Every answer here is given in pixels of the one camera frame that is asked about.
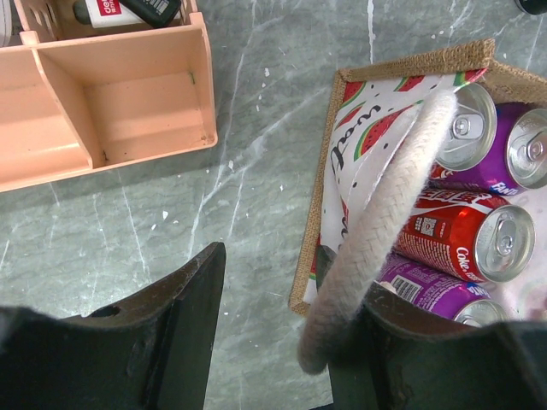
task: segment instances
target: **can top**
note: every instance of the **can top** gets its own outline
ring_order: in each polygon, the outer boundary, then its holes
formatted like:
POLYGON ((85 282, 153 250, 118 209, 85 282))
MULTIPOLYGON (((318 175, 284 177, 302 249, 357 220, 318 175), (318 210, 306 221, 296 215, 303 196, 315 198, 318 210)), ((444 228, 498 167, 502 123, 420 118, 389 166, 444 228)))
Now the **can top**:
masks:
POLYGON ((516 121, 505 162, 520 186, 535 190, 547 185, 547 109, 532 109, 516 121))
POLYGON ((535 241, 530 214, 521 207, 505 205, 489 213, 480 226, 474 259, 486 279, 508 282, 526 267, 535 241))
POLYGON ((481 162, 496 136, 496 106, 483 87, 472 83, 457 93, 458 111, 437 154, 439 165, 465 171, 481 162))
POLYGON ((456 322, 474 327, 482 327, 494 322, 507 320, 507 314, 501 305, 484 299, 468 303, 454 318, 456 322))

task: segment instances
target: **watermelon slice print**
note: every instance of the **watermelon slice print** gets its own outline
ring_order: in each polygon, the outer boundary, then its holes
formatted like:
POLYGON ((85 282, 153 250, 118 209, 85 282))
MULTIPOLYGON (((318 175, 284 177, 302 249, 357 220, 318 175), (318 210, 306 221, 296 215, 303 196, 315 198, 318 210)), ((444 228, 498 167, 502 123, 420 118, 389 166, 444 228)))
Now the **watermelon slice print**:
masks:
POLYGON ((426 77, 425 75, 416 75, 414 77, 403 77, 399 85, 395 87, 394 91, 403 92, 403 91, 412 90, 419 83, 421 83, 425 77, 426 77))
POLYGON ((334 129, 336 130, 337 128, 341 127, 343 124, 347 124, 348 122, 350 122, 351 119, 357 115, 361 107, 365 105, 365 103, 366 101, 362 102, 361 104, 353 108, 342 120, 340 120, 340 122, 334 127, 334 129))
POLYGON ((358 83, 347 83, 345 85, 344 99, 342 100, 342 105, 340 108, 347 107, 352 102, 355 101, 357 96, 362 93, 365 89, 367 81, 362 81, 358 83))
POLYGON ((393 114, 389 114, 386 117, 381 118, 368 126, 365 132, 361 135, 361 138, 359 138, 359 142, 356 146, 356 152, 353 155, 353 161, 357 161, 359 158, 365 155, 365 153, 378 142, 378 140, 387 132, 387 130, 390 129, 391 124, 393 124, 398 116, 405 112, 407 109, 413 107, 414 105, 415 104, 409 105, 408 107, 403 108, 393 114))
POLYGON ((479 70, 462 71, 456 73, 456 77, 454 78, 454 86, 460 87, 462 85, 474 83, 477 79, 482 77, 482 74, 484 74, 485 72, 486 68, 481 68, 479 70))

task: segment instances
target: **dark object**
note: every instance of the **dark object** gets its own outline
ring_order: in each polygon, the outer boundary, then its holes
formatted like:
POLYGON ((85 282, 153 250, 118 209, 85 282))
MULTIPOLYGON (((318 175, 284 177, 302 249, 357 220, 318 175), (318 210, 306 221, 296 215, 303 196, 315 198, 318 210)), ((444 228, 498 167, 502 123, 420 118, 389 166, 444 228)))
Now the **dark object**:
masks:
POLYGON ((180 0, 120 0, 120 3, 154 28, 167 27, 181 5, 180 0))
POLYGON ((547 0, 515 0, 519 9, 530 15, 547 13, 547 0))
POLYGON ((87 4, 85 0, 78 0, 72 5, 72 11, 74 12, 74 17, 76 21, 80 24, 89 26, 91 24, 91 17, 89 16, 89 10, 87 9, 87 4))
MULTIPOLYGON (((317 278, 331 258, 322 247, 317 278)), ((547 324, 474 329, 374 284, 346 344, 329 363, 334 408, 547 408, 547 324)))
POLYGON ((0 308, 2 409, 202 409, 226 251, 89 317, 0 308))

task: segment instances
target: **red label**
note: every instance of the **red label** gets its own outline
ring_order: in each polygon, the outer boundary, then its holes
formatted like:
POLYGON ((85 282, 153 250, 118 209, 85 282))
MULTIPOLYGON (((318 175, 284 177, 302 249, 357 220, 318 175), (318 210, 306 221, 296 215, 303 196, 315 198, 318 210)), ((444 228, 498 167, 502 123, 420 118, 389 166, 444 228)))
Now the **red label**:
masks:
POLYGON ((101 15, 120 15, 121 7, 118 0, 97 0, 101 15))
POLYGON ((500 196, 456 190, 423 190, 395 249, 402 255, 469 282, 484 282, 474 240, 486 216, 508 202, 500 196))

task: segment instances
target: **gray marble surface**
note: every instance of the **gray marble surface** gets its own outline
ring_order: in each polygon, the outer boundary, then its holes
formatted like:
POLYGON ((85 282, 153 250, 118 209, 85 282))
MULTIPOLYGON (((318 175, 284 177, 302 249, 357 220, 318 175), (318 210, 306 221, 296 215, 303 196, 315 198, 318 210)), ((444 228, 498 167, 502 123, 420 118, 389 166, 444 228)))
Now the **gray marble surface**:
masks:
POLYGON ((512 0, 201 0, 220 142, 204 152, 0 194, 0 300, 87 314, 226 243, 207 409, 306 409, 302 320, 286 306, 332 76, 495 37, 497 58, 547 74, 547 23, 512 0))

